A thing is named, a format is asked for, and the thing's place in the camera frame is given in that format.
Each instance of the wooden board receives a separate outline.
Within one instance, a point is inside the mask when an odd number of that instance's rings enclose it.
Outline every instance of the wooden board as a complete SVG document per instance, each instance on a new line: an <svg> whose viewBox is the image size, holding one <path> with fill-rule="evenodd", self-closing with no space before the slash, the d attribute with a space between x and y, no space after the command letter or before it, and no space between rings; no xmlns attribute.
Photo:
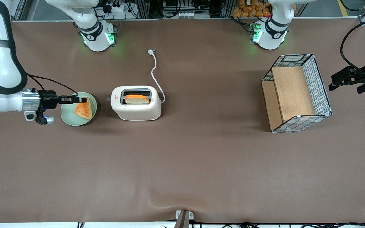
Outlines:
<svg viewBox="0 0 365 228"><path fill-rule="evenodd" d="M271 131L273 131L283 124L281 119L281 111L278 104L277 92L275 91L273 81L263 81L261 82L261 86L263 88L264 100L266 102L268 122L270 123Z"/></svg>
<svg viewBox="0 0 365 228"><path fill-rule="evenodd" d="M315 115L302 67L271 69L283 122L297 115Z"/></svg>

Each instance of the brown table surface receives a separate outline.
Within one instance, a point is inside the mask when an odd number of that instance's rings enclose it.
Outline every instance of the brown table surface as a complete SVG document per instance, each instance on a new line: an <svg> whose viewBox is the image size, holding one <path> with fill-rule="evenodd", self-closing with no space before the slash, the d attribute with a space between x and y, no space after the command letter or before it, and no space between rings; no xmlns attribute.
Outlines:
<svg viewBox="0 0 365 228"><path fill-rule="evenodd" d="M200 222L365 222L365 93L329 92L332 117L273 134L260 83L279 55L314 53L329 84L347 66L339 46L357 23L296 19L266 51L230 20L124 22L101 53L71 23L13 23L26 71L92 93L102 109L85 127L63 123L59 108L46 112L51 126L0 114L0 222L160 221L178 209ZM147 49L167 101L156 121L122 121L105 98L155 86ZM345 55L365 63L365 27Z"/></svg>

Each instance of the green plate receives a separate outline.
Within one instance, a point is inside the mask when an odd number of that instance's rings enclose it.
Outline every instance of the green plate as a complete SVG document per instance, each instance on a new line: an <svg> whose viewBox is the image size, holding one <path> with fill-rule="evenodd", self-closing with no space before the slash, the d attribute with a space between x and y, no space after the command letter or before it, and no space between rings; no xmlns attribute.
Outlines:
<svg viewBox="0 0 365 228"><path fill-rule="evenodd" d="M97 101L91 94L86 93L86 92L79 92L78 96L79 97L88 97L90 99L91 110L93 111L93 117L90 120L87 120L87 119L77 116L74 112L74 109L75 109L77 103L61 105L61 109L60 109L61 118L64 121L64 123L66 123L70 126L81 126L81 125L88 123L89 121L91 121L94 118L95 113L97 112Z"/></svg>

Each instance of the toast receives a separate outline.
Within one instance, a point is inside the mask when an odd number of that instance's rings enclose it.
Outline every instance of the toast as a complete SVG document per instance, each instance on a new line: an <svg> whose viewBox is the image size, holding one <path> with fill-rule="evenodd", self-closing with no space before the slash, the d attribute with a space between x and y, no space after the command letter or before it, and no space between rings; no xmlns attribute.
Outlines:
<svg viewBox="0 0 365 228"><path fill-rule="evenodd" d="M126 104L149 104L149 98L143 95L130 94L125 97Z"/></svg>
<svg viewBox="0 0 365 228"><path fill-rule="evenodd" d="M87 97L87 102L78 103L75 106L74 113L81 118L90 120L93 117L90 99Z"/></svg>

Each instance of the white toaster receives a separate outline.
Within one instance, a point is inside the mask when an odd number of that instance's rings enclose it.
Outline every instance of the white toaster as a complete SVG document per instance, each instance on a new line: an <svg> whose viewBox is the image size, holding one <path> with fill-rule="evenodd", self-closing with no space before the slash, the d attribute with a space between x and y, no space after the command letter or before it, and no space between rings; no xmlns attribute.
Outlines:
<svg viewBox="0 0 365 228"><path fill-rule="evenodd" d="M143 95L148 104L127 104L126 95ZM153 121L160 117L161 101L156 89L146 85L116 87L111 94L111 107L125 121Z"/></svg>

